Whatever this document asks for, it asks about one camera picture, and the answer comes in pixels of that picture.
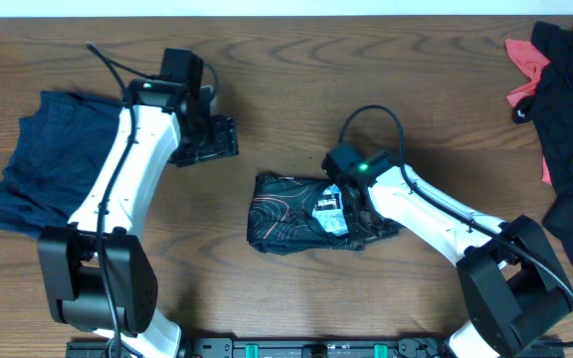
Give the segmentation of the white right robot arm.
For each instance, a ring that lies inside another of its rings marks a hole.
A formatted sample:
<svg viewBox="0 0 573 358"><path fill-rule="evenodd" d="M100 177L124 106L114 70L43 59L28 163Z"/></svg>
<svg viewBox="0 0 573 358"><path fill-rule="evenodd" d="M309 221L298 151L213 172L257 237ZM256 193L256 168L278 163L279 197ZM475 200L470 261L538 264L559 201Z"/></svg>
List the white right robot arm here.
<svg viewBox="0 0 573 358"><path fill-rule="evenodd" d="M573 311L573 288L541 226L458 202L382 151L340 145L322 168L349 220L380 233L405 228L457 269L468 321L445 342L453 357L561 357L545 334Z"/></svg>

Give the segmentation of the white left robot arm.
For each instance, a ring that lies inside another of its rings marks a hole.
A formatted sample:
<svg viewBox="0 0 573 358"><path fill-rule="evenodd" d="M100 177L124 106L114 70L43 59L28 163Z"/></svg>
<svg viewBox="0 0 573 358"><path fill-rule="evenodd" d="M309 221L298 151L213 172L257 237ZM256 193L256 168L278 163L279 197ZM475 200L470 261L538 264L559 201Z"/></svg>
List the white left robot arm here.
<svg viewBox="0 0 573 358"><path fill-rule="evenodd" d="M233 118L217 115L217 86L134 80L92 188L63 226L45 228L39 261L52 318L106 338L100 357L182 357L181 327L158 308L142 247L148 209L169 164L235 156Z"/></svg>

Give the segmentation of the black printed cycling jersey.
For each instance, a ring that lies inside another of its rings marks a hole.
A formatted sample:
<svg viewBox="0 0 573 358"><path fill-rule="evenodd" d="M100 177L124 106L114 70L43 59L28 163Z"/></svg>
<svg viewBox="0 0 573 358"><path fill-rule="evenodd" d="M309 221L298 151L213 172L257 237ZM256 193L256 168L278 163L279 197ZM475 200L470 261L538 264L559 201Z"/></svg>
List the black printed cycling jersey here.
<svg viewBox="0 0 573 358"><path fill-rule="evenodd" d="M343 209L342 194L330 181L259 175L247 241L261 253L282 256L309 249L361 251L373 235L351 225Z"/></svg>

